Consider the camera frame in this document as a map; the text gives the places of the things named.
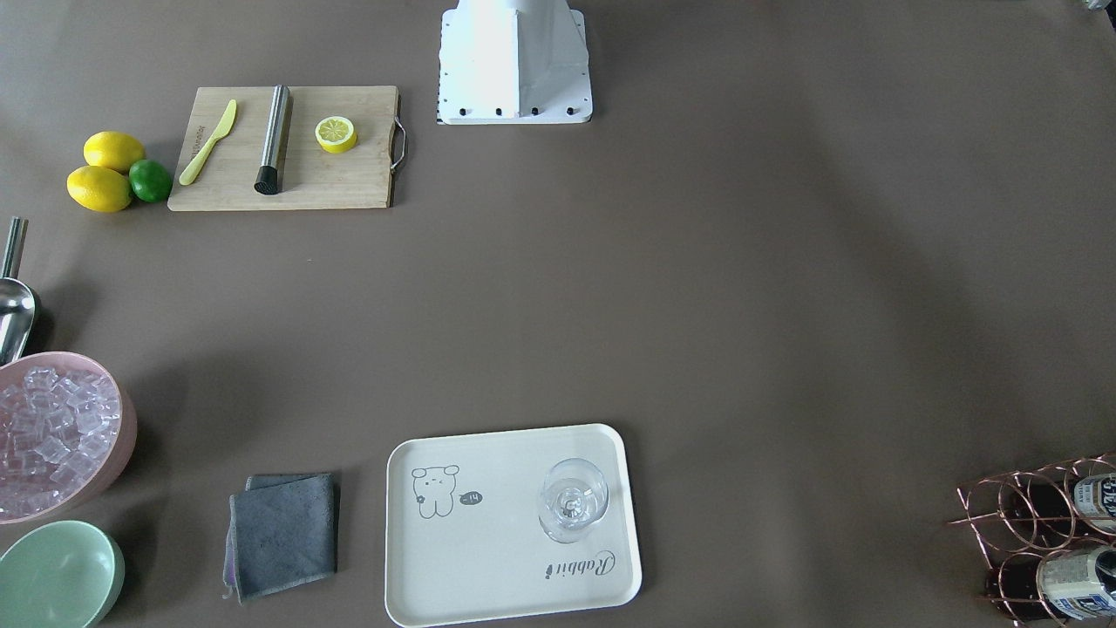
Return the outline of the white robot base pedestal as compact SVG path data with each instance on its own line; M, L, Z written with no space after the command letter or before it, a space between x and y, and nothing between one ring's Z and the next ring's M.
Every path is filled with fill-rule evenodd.
M441 16L442 125L591 120L589 44L566 1L459 1Z

